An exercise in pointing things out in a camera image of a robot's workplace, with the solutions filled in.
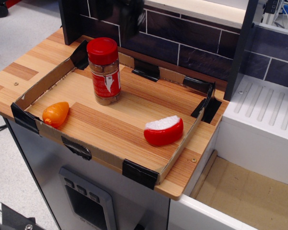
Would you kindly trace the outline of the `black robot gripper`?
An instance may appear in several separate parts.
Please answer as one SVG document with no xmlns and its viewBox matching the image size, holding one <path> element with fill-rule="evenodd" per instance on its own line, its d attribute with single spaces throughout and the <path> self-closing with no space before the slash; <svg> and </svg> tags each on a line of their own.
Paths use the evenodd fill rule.
<svg viewBox="0 0 288 230">
<path fill-rule="evenodd" d="M 114 8 L 120 10 L 120 35 L 127 41 L 139 33 L 144 22 L 144 0 L 91 0 L 91 17 L 100 21 L 113 15 Z"/>
</svg>

